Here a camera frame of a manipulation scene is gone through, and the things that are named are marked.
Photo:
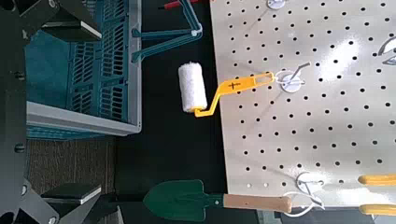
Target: white roller cover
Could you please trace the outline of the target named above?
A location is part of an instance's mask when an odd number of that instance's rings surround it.
[[[183,110],[192,113],[195,108],[206,109],[207,100],[201,65],[198,63],[183,64],[178,68],[178,77]]]

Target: teal plastic basket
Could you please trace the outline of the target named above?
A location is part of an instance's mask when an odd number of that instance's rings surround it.
[[[83,3],[98,23],[102,40],[66,43],[38,32],[26,47],[28,101],[131,122],[128,102],[133,96],[128,90],[135,83],[131,84],[129,79],[136,68],[131,69],[129,65],[130,1],[86,0]],[[30,125],[27,135],[29,138],[69,140],[98,133]]]

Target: plastic basket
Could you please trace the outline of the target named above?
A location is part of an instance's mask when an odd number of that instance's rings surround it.
[[[26,48],[28,101],[35,103],[28,104],[30,138],[68,140],[140,132],[141,69],[140,63],[130,60],[132,52],[140,49],[140,40],[131,34],[132,28],[140,29],[140,1],[85,0],[83,4],[102,31],[101,41],[68,44],[38,32]],[[29,108],[35,111],[31,117]],[[85,120],[72,124],[73,116]],[[110,123],[114,131],[105,119],[115,121]]]

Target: plus sign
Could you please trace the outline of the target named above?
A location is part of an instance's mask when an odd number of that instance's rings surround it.
[[[229,87],[234,87],[234,86],[236,86],[235,84],[233,84],[233,82],[231,83],[231,85],[229,86]]]

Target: wooden handle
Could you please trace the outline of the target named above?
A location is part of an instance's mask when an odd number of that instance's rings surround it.
[[[290,213],[291,200],[289,197],[256,197],[224,194],[224,207]]]

